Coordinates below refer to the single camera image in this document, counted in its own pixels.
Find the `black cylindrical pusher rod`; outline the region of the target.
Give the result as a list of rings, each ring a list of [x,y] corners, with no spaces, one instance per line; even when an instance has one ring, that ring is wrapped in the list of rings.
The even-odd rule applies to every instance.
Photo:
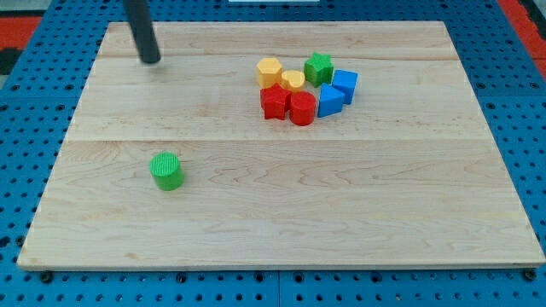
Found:
[[[147,0],[123,0],[125,14],[141,62],[155,64],[161,60]]]

